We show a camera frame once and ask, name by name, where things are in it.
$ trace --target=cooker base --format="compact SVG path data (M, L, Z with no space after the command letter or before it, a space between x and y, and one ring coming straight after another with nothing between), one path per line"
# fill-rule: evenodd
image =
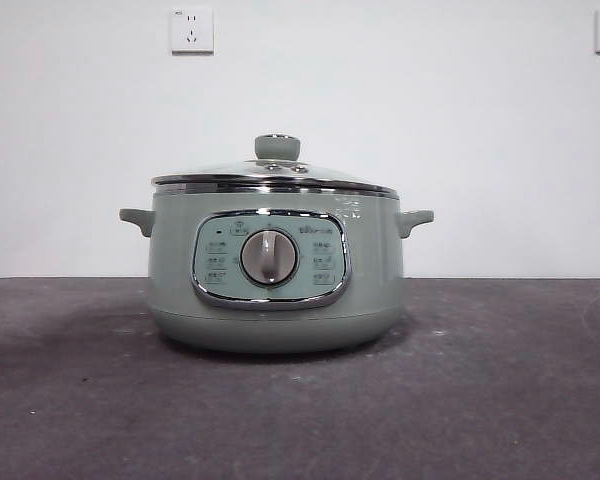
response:
M218 320L152 309L162 332L201 348L239 353L332 350L379 337L403 316L402 308L319 320Z

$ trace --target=mint green cooker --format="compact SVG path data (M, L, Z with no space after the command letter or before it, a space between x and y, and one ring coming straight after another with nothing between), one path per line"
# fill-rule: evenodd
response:
M256 159L156 177L153 210L120 210L151 238L148 304L169 337L216 350L329 350L403 313L401 239L433 221L395 190L298 161L300 141L256 138Z

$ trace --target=glass lid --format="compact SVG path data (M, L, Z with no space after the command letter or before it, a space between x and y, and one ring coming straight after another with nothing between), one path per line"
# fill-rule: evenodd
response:
M377 192L397 198L387 187L366 183L351 175L298 161L300 140L283 134L262 135L255 140L256 159L219 165L192 173L166 175L153 179L158 191L221 191L240 187L267 187L271 189L330 189L349 193Z

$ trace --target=silver dial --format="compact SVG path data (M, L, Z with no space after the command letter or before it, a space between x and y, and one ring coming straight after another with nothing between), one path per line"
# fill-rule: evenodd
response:
M242 248L242 268L257 283L277 285L293 273L296 248L289 237L277 230L254 233Z

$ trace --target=dark gray countertop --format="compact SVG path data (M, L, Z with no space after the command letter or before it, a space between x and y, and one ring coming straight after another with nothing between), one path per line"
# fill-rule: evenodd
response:
M145 282L0 280L0 479L600 479L600 280L405 280L302 356L166 340Z

